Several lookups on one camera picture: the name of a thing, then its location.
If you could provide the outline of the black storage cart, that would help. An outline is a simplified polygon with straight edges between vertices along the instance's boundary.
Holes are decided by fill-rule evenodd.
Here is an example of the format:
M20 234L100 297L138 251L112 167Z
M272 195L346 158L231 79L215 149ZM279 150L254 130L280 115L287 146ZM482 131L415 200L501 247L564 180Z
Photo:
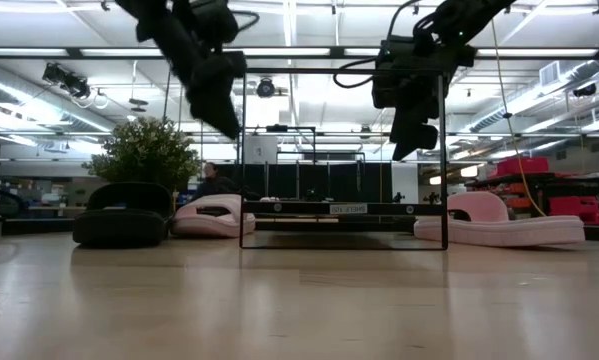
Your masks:
M599 201L599 173L565 175L555 173L512 175L473 181L468 191L497 195L512 212L521 217L550 215L549 199L564 196L594 196Z

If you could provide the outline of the black aluminium table frame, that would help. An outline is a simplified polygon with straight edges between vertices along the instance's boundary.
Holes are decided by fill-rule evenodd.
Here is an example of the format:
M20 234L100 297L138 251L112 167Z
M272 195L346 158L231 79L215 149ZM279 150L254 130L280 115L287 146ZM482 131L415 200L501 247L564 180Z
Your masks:
M300 219L298 222L281 222L262 219L256 224L263 231L305 232L408 232L414 230L415 220L400 219L396 222L326 222L315 219ZM59 219L10 219L1 225L2 235L29 235L42 233L72 232L74 220ZM585 236L589 241L599 241L599 226L586 225Z

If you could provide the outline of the white ceiling vent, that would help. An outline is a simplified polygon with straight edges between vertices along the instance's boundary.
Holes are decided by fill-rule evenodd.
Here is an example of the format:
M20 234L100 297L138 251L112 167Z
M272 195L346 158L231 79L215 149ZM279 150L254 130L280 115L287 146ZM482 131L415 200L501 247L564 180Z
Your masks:
M542 87L548 87L560 82L560 62L553 61L539 70L539 81Z

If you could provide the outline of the black slide sandal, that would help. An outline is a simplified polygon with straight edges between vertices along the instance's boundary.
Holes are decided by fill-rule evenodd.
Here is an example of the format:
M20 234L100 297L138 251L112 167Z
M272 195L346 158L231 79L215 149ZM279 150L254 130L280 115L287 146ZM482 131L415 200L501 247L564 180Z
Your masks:
M90 248L158 246L169 234L172 194L146 182L107 184L92 193L74 218L73 241Z

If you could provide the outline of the person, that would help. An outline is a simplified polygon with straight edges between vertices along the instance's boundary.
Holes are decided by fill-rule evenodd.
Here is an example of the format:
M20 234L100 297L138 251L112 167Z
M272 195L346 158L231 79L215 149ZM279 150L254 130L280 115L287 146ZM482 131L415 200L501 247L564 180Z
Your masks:
M204 180L197 187L196 193L192 200L196 201L199 198L210 195L232 194L237 191L235 183L221 175L215 163L207 162L203 168Z

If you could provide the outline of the red plastic bin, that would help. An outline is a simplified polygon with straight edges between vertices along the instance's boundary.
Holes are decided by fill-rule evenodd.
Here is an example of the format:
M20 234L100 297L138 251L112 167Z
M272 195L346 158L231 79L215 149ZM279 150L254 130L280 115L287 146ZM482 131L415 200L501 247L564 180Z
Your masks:
M488 173L488 178L548 172L549 164L545 157L509 157L497 162L493 170Z

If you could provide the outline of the green potted plant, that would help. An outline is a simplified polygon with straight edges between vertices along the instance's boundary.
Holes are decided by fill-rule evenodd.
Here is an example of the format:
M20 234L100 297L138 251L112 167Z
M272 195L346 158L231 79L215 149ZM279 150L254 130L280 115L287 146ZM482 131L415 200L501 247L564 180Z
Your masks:
M102 149L82 167L109 183L156 183L173 192L187 185L201 169L192 139L170 119L140 117L118 125Z

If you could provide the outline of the red plastic crate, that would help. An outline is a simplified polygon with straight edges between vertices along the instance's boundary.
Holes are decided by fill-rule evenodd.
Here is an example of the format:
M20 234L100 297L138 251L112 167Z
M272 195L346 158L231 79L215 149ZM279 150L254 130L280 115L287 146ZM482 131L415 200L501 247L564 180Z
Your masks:
M586 225L599 225L599 201L594 196L564 196L549 199L551 216L577 216Z

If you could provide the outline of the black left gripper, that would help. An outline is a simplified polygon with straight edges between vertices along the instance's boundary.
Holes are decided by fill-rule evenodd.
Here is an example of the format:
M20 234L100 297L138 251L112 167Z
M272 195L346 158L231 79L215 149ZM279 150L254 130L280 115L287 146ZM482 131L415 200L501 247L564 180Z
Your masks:
M187 81L185 96L191 115L235 140L239 122L231 100L233 82L243 78L247 70L246 56L242 51L210 53L210 57L193 68ZM201 102L209 98L210 102Z

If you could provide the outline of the white board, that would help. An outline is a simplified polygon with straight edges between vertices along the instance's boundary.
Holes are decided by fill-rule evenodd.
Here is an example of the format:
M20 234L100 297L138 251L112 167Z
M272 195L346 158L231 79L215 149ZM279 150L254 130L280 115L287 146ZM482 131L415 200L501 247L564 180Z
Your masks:
M277 163L278 139L272 136L249 135L244 143L246 164L265 165Z

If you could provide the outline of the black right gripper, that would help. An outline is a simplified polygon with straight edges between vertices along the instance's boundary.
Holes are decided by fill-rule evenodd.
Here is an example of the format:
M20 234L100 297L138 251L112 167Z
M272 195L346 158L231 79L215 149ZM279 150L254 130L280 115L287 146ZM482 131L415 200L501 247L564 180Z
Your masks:
M391 129L391 142L395 144L392 160L400 161L416 149L419 126L421 149L432 150L437 144L438 130L429 124L437 119L437 103L429 103L422 111L420 122L416 113L399 107L410 100L417 102L425 97L436 99L436 77L412 73L412 70L441 70L446 73L444 89L448 91L451 80L459 67L472 67L477 55L474 47L435 47L420 66L408 68L380 68L380 73L372 76L372 99L375 108L396 108Z

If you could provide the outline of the black metal shelf rack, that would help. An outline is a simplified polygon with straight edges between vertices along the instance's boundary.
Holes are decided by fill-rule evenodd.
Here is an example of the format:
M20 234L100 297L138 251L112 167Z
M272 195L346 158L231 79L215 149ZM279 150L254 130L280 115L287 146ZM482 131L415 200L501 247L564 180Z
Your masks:
M440 170L441 170L441 204L396 204L396 203L368 203L368 202L300 202L300 201L246 201L244 192L241 193L240 225L243 225L245 213L265 215L355 215L382 217L439 217L441 221L441 243L438 248L398 248L398 251L445 251L448 249L448 205L447 205L447 154L446 154L446 128L445 128L445 72L441 70L412 70L412 73L436 77L436 98L440 120Z

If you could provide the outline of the black partition panels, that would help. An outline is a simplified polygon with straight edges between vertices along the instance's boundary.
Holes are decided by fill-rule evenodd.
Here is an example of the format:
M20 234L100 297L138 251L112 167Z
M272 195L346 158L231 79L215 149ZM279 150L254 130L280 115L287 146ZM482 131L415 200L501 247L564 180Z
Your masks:
M243 185L255 198L307 202L393 201L392 169L388 164L356 162L247 164L219 163L219 176Z

